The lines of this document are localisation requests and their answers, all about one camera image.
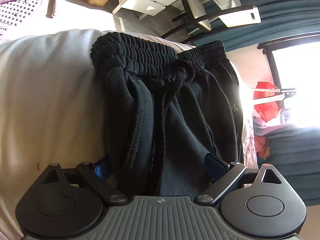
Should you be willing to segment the black sweatpants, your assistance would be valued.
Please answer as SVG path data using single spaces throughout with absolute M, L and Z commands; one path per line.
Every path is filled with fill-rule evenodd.
M 125 33 L 93 44 L 104 88 L 105 144 L 127 196 L 196 196 L 206 154 L 242 159 L 239 81 L 221 41 L 177 53 Z

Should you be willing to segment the pile of coloured clothes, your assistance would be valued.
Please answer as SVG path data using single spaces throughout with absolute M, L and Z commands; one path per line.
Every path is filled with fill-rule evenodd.
M 260 167 L 270 156 L 270 148 L 267 144 L 267 126 L 263 119 L 253 116 L 254 146 L 257 155 L 257 163 Z

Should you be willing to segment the teal curtain right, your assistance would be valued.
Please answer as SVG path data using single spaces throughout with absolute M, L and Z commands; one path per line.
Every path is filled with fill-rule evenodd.
M 285 126 L 266 135 L 272 164 L 306 206 L 319 204 L 319 128 Z

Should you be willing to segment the teal curtain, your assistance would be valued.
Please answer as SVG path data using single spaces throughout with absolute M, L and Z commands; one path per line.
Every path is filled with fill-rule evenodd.
M 227 51 L 285 36 L 319 31 L 319 0 L 240 0 L 256 6 L 261 22 L 227 28 L 221 20 L 211 23 L 212 32 L 195 33 L 193 45 L 220 40 Z
M 266 135 L 272 164 L 306 206 L 319 204 L 319 128 L 285 126 Z

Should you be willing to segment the red garment on steamer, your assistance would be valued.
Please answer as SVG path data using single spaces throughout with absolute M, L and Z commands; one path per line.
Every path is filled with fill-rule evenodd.
M 256 88 L 259 89 L 277 89 L 275 85 L 266 81 L 258 81 Z M 253 94 L 253 99 L 266 98 L 276 95 L 276 92 L 261 92 L 255 91 Z M 280 104 L 277 101 L 266 102 L 254 106 L 255 111 L 258 113 L 259 117 L 268 122 L 279 115 Z

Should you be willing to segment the pastel bed sheet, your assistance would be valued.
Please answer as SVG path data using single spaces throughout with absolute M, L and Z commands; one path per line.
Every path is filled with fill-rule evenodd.
M 1 239 L 22 238 L 16 206 L 50 164 L 74 168 L 85 161 L 109 158 L 104 88 L 91 59 L 93 44 L 106 34 L 94 29 L 68 30 L 1 44 Z M 169 46 L 177 53 L 195 48 L 149 35 L 125 34 Z M 230 63 L 238 77 L 243 113 L 239 162 L 256 168 L 253 107 Z

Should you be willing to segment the white black chair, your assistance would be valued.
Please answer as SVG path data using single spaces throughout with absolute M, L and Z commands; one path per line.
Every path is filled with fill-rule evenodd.
M 185 17 L 186 21 L 163 34 L 161 38 L 166 39 L 176 32 L 187 29 L 190 26 L 194 26 L 204 33 L 207 33 L 212 30 L 211 22 L 214 20 L 221 20 L 227 28 L 261 23 L 260 12 L 257 7 L 252 5 L 242 5 L 207 14 L 200 2 L 196 2 L 193 6 L 191 5 L 191 0 L 181 1 L 184 7 L 184 13 L 176 18 L 179 20 L 181 17 Z

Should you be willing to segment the teal curtain left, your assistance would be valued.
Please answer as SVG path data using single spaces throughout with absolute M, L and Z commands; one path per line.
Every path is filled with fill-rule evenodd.
M 285 36 L 319 31 L 319 0 L 240 0 L 256 6 L 261 22 L 227 28 L 221 20 L 211 23 L 212 32 L 195 33 L 193 45 L 220 40 L 227 51 Z

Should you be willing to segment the purple spiked mat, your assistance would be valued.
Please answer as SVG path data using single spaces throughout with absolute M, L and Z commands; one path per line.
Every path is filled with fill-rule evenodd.
M 1 39 L 14 40 L 30 35 L 48 0 L 1 0 Z

